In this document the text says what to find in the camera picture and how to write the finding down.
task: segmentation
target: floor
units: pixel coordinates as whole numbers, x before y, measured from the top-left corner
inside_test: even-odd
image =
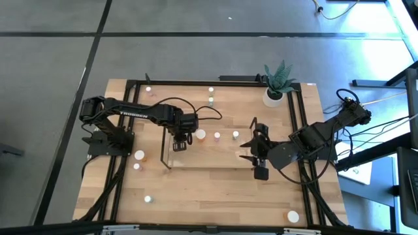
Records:
[[[329,16],[352,4],[319,2]],[[389,8],[384,3],[359,3],[347,15],[328,21],[315,15],[309,0],[113,1],[105,33],[295,34],[101,37],[97,44],[87,33],[97,31],[106,0],[0,1],[0,142],[25,150],[23,157],[0,157],[0,227],[32,222],[74,96],[83,90],[81,78],[87,80],[86,98],[102,95],[109,78],[144,79],[147,72],[153,80],[217,80],[219,75],[263,73],[264,64],[275,67],[284,59],[293,65],[291,76],[298,82],[317,84],[323,108],[338,102],[334,94],[338,88],[351,88],[362,102],[373,101],[403,91],[353,88],[350,82],[388,80],[417,58],[415,45],[402,40],[406,32],[398,27],[399,21],[408,19],[394,18],[402,8],[398,0],[389,2]],[[79,37],[17,32],[70,32],[67,36],[77,32],[72,36]],[[405,95],[367,108],[373,113],[370,125],[408,113]],[[72,218],[87,152],[80,125],[77,120],[72,129],[46,223]],[[362,129],[355,127],[353,132]],[[396,134],[405,131],[407,126]],[[390,139],[392,134],[379,140]],[[350,225],[390,228],[388,207],[346,193],[343,196]]]

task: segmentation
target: wooden tabletop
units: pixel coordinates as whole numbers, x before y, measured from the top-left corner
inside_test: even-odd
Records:
[[[105,97],[122,100],[126,80],[109,80]],[[301,84],[304,106],[308,123],[323,121],[319,95],[315,84]],[[160,162],[163,128],[143,119],[135,119],[133,130],[135,143],[133,152],[143,150],[147,161],[142,163],[142,171],[133,165],[139,163],[133,156],[128,158],[127,168],[121,191],[117,222],[155,223],[183,225],[254,225],[254,226],[306,226],[301,186],[287,181],[272,166],[270,179],[253,179],[251,163],[240,159],[239,146],[250,138],[246,131],[256,116],[259,123],[269,126],[269,136],[275,141],[288,140],[293,132],[289,115],[287,96],[277,108],[267,108],[262,101],[263,87],[214,87],[214,108],[219,110],[222,120],[199,121],[201,129],[206,131],[203,143],[194,138],[188,150],[172,156],[167,170]],[[140,88],[139,103],[153,104],[167,97],[181,97],[194,106],[208,104],[206,86],[152,86],[154,96]],[[296,95],[294,95],[298,126],[301,120],[298,113]],[[193,110],[182,101],[167,101],[185,113]],[[199,111],[199,117],[216,117],[209,109]],[[117,124],[118,116],[109,118]],[[240,131],[242,136],[232,140],[232,132]],[[214,141],[213,133],[221,133],[219,142]],[[170,153],[170,143],[166,141],[165,152]],[[83,216],[103,191],[109,156],[98,157],[87,165],[84,179],[78,195],[74,219]],[[317,161],[317,171],[322,171],[325,161]],[[299,181],[296,163],[283,169],[289,177]],[[338,218],[347,223],[346,211],[342,200],[338,177],[333,167],[328,167],[319,180],[321,194]],[[145,203],[144,197],[153,198]],[[315,200],[311,196],[314,222],[318,223]],[[110,196],[106,209],[106,218],[110,217],[113,196]],[[291,224],[284,215],[295,210],[300,216],[297,224]]]

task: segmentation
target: potted plant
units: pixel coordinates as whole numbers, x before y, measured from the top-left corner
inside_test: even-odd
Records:
[[[277,68],[274,75],[270,74],[270,69],[267,65],[264,65],[266,71],[265,82],[267,83],[266,92],[263,95],[263,102],[266,106],[274,108],[279,106],[281,100],[283,99],[283,94],[295,91],[291,87],[291,83],[296,79],[287,79],[292,70],[292,65],[286,67],[285,61],[283,60],[280,66]]]

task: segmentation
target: wooden platform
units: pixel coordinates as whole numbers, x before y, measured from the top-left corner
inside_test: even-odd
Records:
[[[110,80],[105,96],[122,100],[125,83],[126,80]],[[301,86],[308,123],[322,121],[322,109],[315,84]],[[167,97],[181,97],[196,107],[207,105],[206,86],[153,86],[153,92],[156,94],[153,97],[147,96],[144,89],[145,87],[141,87],[140,90],[141,104],[153,104]],[[222,113],[223,119],[201,121],[199,125],[207,130],[208,137],[199,148],[193,149],[188,146],[190,154],[199,154],[199,162],[205,159],[206,162],[199,163],[200,165],[206,164],[212,168],[167,170],[159,161],[163,128],[149,121],[136,119],[133,127],[136,134],[134,150],[143,150],[148,160],[143,164],[144,170],[137,171],[133,169],[137,160],[134,157],[128,159],[117,221],[281,227],[291,226],[284,215],[289,210],[295,210],[300,215],[300,221],[293,226],[306,226],[302,189],[299,185],[288,182],[271,166],[268,181],[254,180],[253,172],[249,169],[251,163],[236,157],[236,146],[240,142],[232,140],[232,131],[244,132],[255,116],[259,123],[270,127],[272,140],[287,140],[287,136],[292,133],[287,97],[283,98],[280,107],[267,108],[262,102],[264,90],[262,87],[215,87],[214,108]],[[300,127],[296,95],[294,101]],[[167,103],[182,108],[185,113],[192,112],[191,107],[181,101]],[[212,116],[216,116],[212,110],[199,111],[200,118]],[[110,119],[117,123],[118,116],[112,116]],[[214,142],[213,135],[208,132],[219,130],[221,140]],[[222,165],[228,167],[218,168],[219,164],[215,162],[225,158],[225,152],[228,153],[228,161],[224,161]],[[108,162],[109,157],[99,157],[87,166],[74,219],[83,216],[101,194]],[[320,172],[325,162],[317,161],[316,165],[317,171]],[[283,172],[293,179],[300,180],[296,163],[285,167]],[[329,167],[319,182],[324,199],[339,219],[346,223],[346,211],[335,169]],[[146,195],[152,196],[154,202],[145,203]],[[110,198],[106,218],[110,216],[112,196]],[[313,197],[311,205],[314,221],[318,223]]]

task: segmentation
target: white pot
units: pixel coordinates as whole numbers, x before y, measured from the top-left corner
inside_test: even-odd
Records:
[[[274,100],[274,99],[271,99],[268,95],[267,95],[267,91],[268,91],[268,88],[266,89],[266,91],[264,92],[264,95],[263,95],[263,102],[264,102],[264,104],[267,106],[267,107],[270,107],[270,108],[275,108],[275,107],[277,107],[277,106],[279,106],[279,104],[281,103],[281,100],[283,99],[283,97],[285,96],[284,94],[281,96],[281,98],[280,99],[278,99],[278,100]]]

